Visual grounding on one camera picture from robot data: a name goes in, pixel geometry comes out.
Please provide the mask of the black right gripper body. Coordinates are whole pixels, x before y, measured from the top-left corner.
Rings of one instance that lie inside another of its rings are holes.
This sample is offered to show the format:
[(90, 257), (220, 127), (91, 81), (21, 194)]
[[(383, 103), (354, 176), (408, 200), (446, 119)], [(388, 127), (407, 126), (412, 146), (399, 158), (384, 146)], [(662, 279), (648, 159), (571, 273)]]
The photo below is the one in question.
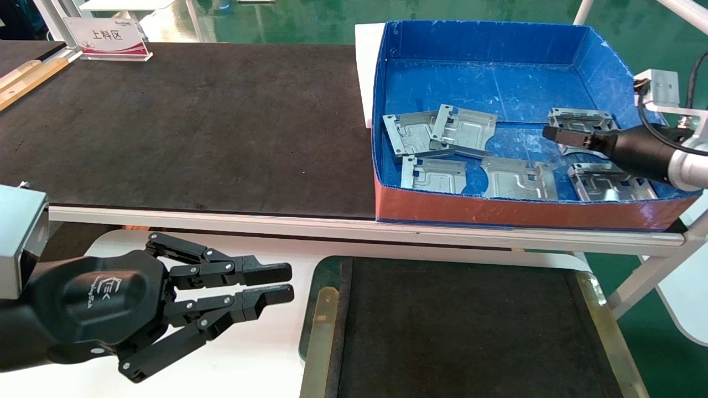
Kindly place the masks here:
[(673, 147), (662, 143), (642, 124), (609, 134), (605, 154), (633, 176), (669, 183)]

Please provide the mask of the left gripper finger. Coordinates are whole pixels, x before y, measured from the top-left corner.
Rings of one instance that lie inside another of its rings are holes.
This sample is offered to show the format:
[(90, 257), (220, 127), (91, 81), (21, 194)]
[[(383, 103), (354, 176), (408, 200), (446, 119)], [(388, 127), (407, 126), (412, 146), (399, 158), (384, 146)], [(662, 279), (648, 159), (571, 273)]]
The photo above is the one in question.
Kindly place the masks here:
[(220, 337), (236, 323), (256, 321), (267, 306), (293, 299), (291, 285), (273, 285), (233, 295), (168, 302), (162, 321), (175, 332), (122, 359), (119, 372), (131, 382), (141, 383)]
[(293, 277), (290, 264), (261, 264), (254, 255), (230, 256), (162, 233), (150, 234), (145, 252), (181, 263), (169, 270), (169, 280), (178, 289), (256, 286)]

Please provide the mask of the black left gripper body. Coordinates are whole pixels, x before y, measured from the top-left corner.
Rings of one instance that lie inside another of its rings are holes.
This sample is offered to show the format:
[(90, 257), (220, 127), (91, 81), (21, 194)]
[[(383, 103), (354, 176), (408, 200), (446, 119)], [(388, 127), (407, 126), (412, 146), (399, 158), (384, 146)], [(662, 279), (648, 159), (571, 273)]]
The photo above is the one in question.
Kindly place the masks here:
[(25, 364), (82, 363), (96, 349), (121, 356), (156, 342), (167, 331), (168, 274), (141, 250), (43, 265), (25, 290)]

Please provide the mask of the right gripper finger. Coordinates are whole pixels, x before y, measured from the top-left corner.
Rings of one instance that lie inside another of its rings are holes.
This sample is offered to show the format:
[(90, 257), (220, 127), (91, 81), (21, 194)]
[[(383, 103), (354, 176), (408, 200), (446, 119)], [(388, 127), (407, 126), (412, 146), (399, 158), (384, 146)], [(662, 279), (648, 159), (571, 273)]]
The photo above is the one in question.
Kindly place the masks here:
[(617, 134), (617, 129), (597, 130), (584, 133), (574, 129), (558, 128), (551, 125), (544, 126), (543, 137), (554, 142), (568, 146), (599, 146), (607, 141), (610, 136)]
[(600, 159), (609, 160), (609, 158), (606, 155), (604, 155), (603, 153), (601, 153), (599, 151), (593, 151), (593, 150), (583, 149), (583, 148), (579, 148), (579, 147), (573, 147), (573, 146), (569, 146), (569, 145), (565, 145), (565, 144), (560, 144), (560, 153), (562, 156), (569, 156), (572, 154), (587, 154), (587, 155), (599, 157)]

